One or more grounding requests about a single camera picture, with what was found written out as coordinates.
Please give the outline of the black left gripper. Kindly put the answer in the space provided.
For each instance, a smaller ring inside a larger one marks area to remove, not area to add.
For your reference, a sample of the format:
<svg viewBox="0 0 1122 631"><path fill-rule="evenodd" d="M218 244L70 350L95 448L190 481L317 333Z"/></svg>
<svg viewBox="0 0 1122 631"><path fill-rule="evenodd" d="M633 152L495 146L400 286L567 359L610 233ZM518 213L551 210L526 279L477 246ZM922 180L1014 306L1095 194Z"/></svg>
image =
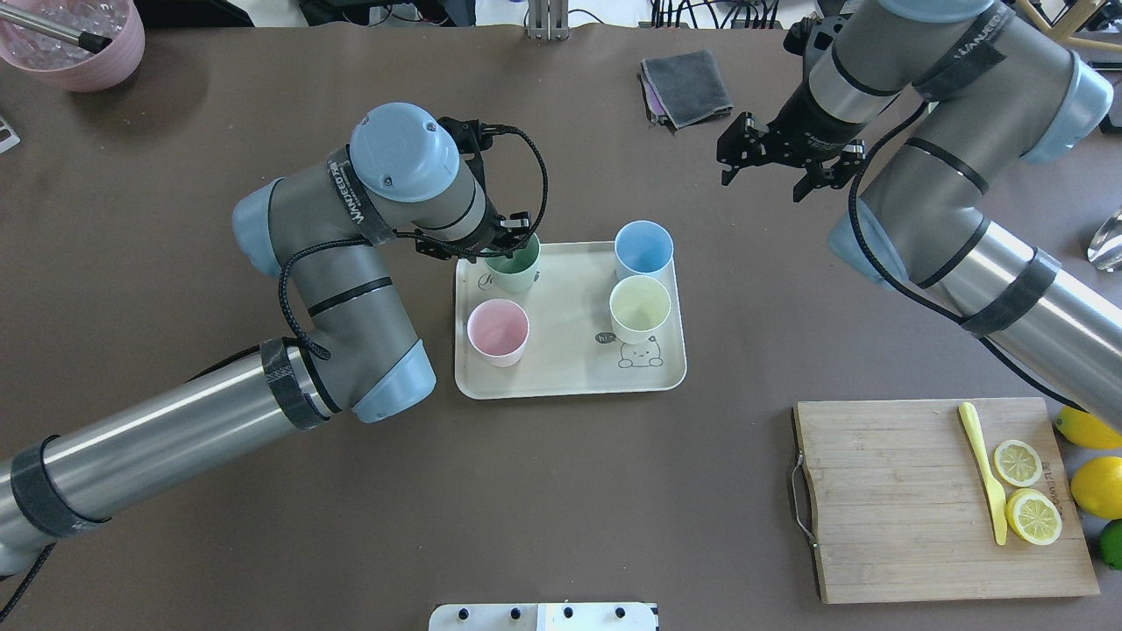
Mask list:
<svg viewBox="0 0 1122 631"><path fill-rule="evenodd" d="M453 257L475 260L477 257L497 257L508 252L509 241L519 241L530 234L532 221L528 212L503 216L487 194L487 180L482 152L493 148L494 137L509 132L508 125L481 124L480 120L436 119L438 128L448 132L461 171L470 174L469 199L456 223L444 226L417 225L414 230L415 250L433 259Z"/></svg>

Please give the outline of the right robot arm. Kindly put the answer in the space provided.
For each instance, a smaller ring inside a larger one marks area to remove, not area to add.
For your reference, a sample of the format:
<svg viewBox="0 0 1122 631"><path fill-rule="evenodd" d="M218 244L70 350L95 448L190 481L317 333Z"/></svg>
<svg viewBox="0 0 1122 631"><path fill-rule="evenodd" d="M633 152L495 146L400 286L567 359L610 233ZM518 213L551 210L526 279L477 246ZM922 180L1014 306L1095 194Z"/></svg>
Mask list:
<svg viewBox="0 0 1122 631"><path fill-rule="evenodd" d="M936 308L1119 426L1119 308L1048 252L977 210L1015 161L1054 161L1097 128L1105 77L999 1L864 1L770 124L743 112L716 157L729 183L745 167L804 170L793 196L857 184L872 152L858 137L900 95L921 97L917 131L831 234L862 275Z"/></svg>

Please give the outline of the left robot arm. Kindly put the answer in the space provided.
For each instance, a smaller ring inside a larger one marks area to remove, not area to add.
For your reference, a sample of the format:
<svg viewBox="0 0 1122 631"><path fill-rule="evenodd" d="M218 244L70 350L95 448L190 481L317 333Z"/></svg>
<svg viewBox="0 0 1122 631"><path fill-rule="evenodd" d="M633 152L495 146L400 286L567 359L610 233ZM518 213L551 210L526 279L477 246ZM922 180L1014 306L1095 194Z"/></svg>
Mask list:
<svg viewBox="0 0 1122 631"><path fill-rule="evenodd" d="M4 461L4 578L125 507L335 413L373 423L426 397L436 373L380 247L407 239L421 255L469 262L525 247L543 212L502 214L485 184L482 152L505 135L522 131L386 103L323 163L245 196L234 237L276 278L291 336Z"/></svg>

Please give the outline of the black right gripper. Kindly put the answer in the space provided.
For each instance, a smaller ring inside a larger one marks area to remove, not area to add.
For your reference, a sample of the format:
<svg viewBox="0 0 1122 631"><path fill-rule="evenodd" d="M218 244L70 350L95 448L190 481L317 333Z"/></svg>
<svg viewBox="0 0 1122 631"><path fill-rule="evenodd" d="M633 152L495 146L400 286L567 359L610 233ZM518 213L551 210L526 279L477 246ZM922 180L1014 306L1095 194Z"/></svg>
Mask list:
<svg viewBox="0 0 1122 631"><path fill-rule="evenodd" d="M783 48L802 61L802 81L767 127L745 111L717 138L724 188L741 170L778 161L806 167L793 188L793 202L799 203L819 188L846 188L867 166L864 140L850 140L870 120L870 93L854 84L836 53L849 18L838 13L791 25ZM836 156L833 164L824 163Z"/></svg>

